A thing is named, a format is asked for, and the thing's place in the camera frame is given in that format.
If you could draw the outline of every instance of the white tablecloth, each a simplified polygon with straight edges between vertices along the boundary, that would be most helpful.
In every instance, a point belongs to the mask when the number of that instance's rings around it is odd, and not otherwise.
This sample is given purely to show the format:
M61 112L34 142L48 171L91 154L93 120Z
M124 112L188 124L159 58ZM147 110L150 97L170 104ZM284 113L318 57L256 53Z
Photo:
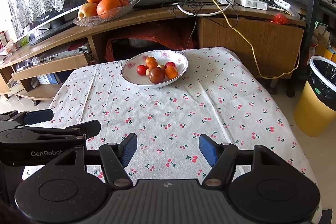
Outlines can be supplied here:
M136 133L138 149L126 168L134 183L187 178L202 182L211 169L198 148L202 133L240 149L265 145L316 181L285 116L233 52L216 47L187 50L185 55L186 74L156 89L126 82L120 75L125 61L75 70L50 105L54 119L41 126L100 121L101 132L87 140L88 150ZM25 176L36 169L27 167ZM239 166L236 176L249 170ZM104 178L100 166L88 166L88 171Z

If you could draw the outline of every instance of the floor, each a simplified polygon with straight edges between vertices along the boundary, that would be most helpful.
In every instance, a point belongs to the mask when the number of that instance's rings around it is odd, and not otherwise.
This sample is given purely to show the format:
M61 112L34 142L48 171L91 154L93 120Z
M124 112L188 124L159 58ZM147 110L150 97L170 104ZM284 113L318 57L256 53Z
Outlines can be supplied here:
M334 210L332 223L336 224L336 121L319 137L312 138L302 133L293 117L295 105L300 98L302 89L303 84L298 85L296 87L296 96L294 98L288 98L285 94L285 82L280 81L278 84L278 94L272 97L285 114L295 137L298 139L303 152L310 162L319 184L323 209L332 208ZM34 107L31 100L22 98L20 101L17 101L17 98L12 96L6 101L5 98L1 96L0 112L10 110L18 110L19 112L41 110L48 108L49 104L50 101L42 101L38 106Z

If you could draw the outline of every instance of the floral bowl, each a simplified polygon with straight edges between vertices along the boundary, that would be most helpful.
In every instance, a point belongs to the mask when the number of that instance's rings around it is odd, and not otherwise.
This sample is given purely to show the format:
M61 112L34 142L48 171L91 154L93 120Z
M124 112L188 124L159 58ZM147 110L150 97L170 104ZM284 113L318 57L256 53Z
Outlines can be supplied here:
M153 84L149 77L144 75L139 75L137 73L137 66L146 65L145 59L149 56L153 56L158 64L165 65L167 62L174 62L178 72L178 76L172 80L169 80L167 77L164 82L159 84ZM165 85L169 85L179 79L188 68L188 59L179 52L169 51L169 50L155 50L144 52L139 54L127 61L121 69L121 76L129 83L144 87L144 88L160 88Z

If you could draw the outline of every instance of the glass fruit plate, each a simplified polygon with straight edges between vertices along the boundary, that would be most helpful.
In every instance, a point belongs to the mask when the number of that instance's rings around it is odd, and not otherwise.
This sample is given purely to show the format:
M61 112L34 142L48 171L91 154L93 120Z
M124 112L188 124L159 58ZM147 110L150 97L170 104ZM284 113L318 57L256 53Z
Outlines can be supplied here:
M114 20L116 18L119 18L125 15L130 10L132 10L135 4L136 4L136 0L130 0L129 5L126 5L124 7L113 8L109 10L107 13L102 14L102 15L93 16L93 17L84 17L81 20L79 20L77 17L73 20L73 23L79 26L99 25L101 23L108 22L108 21Z

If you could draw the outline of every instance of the yellow trash can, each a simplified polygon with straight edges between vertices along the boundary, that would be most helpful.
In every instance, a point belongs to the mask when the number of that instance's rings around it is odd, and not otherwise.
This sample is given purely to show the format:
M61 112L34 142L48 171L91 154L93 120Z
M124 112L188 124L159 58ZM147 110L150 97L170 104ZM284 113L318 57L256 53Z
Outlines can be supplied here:
M308 80L294 119L308 136L319 136L336 119L336 64L324 57L313 56L308 66Z

